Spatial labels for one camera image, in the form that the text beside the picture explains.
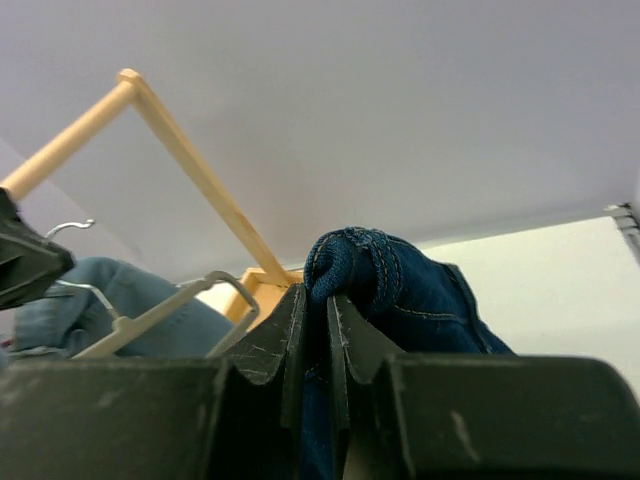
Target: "denim fabric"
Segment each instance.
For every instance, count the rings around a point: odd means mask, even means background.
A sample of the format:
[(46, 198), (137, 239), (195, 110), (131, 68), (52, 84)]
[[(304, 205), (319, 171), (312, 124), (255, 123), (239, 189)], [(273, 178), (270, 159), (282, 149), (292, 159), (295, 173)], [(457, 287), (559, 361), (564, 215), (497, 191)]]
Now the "denim fabric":
[[(327, 299), (346, 293), (366, 320), (406, 351), (512, 353), (478, 317), (473, 293), (456, 266), (430, 260), (379, 230), (350, 227), (323, 235), (307, 257), (304, 282), (312, 349), (326, 330)], [(314, 351), (305, 382), (305, 480), (333, 478), (330, 430), (322, 428), (330, 419), (321, 355)]]
[[(116, 310), (135, 318), (177, 292), (172, 283), (124, 262), (83, 258), (61, 277), (102, 291)], [(73, 356), (111, 333), (112, 319), (88, 290), (53, 285), (40, 300), (15, 312), (13, 350), (48, 347), (43, 353)], [(119, 356), (202, 358), (232, 323), (199, 300), (192, 300), (117, 352)]]

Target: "dark blue denim garment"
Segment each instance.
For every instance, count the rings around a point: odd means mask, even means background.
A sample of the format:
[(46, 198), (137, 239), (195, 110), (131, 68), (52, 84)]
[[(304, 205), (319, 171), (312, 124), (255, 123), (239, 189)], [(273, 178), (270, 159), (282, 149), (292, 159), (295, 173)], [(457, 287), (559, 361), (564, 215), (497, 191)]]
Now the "dark blue denim garment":
[[(379, 230), (323, 235), (307, 257), (309, 342), (325, 329), (327, 299), (346, 293), (362, 316), (406, 351), (512, 353), (480, 320), (460, 270)], [(301, 478), (333, 478), (326, 365), (314, 352), (305, 382)]]

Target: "folded cloth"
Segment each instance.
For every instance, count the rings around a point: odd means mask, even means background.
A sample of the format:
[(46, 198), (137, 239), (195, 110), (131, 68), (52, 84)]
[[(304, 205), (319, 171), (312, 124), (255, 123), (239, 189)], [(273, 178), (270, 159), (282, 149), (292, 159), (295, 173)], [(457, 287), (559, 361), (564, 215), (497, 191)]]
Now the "folded cloth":
[(512, 353), (479, 316), (455, 265), (435, 262), (379, 230), (349, 227), (316, 242), (304, 268), (309, 296), (310, 368), (305, 383), (301, 478), (333, 478), (326, 361), (326, 304), (344, 293), (360, 314), (410, 352)]
[[(98, 288), (121, 315), (136, 318), (166, 300), (178, 287), (125, 262), (88, 257), (76, 262), (62, 280)], [(45, 296), (15, 311), (15, 357), (55, 352), (71, 357), (112, 332), (112, 318), (86, 289), (54, 284)], [(154, 325), (118, 356), (203, 358), (233, 324), (199, 300), (191, 300)]]

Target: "wooden clothing rack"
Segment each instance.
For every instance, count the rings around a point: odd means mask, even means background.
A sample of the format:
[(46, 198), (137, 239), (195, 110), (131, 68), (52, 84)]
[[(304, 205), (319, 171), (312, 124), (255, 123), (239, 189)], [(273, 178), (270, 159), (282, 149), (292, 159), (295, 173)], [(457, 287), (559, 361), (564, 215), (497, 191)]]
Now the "wooden clothing rack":
[[(2, 188), (10, 192), (14, 201), (22, 200), (129, 105), (135, 107), (158, 140), (260, 265), (261, 268), (248, 269), (242, 283), (260, 305), (260, 316), (256, 322), (263, 320), (286, 289), (302, 281), (302, 273), (284, 270), (220, 179), (138, 72), (128, 68), (122, 70), (117, 76), (115, 88), (5, 178)], [(236, 294), (223, 313), (237, 322), (248, 308), (242, 296)]]

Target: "wooden rod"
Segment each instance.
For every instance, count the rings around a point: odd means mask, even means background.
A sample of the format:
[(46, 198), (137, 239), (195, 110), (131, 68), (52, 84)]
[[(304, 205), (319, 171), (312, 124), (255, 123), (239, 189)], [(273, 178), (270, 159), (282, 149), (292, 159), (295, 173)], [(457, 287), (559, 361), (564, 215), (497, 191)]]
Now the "wooden rod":
[(80, 118), (2, 181), (2, 188), (14, 201), (22, 200), (42, 183), (91, 137), (118, 116), (136, 96), (135, 85), (119, 83)]
[(118, 81), (121, 84), (135, 86), (138, 95), (135, 98), (134, 106), (140, 116), (262, 267), (270, 281), (282, 286), (294, 283), (294, 279), (290, 278), (282, 268), (262, 237), (244, 216), (231, 194), (198, 153), (144, 78), (134, 70), (125, 69), (118, 74)]

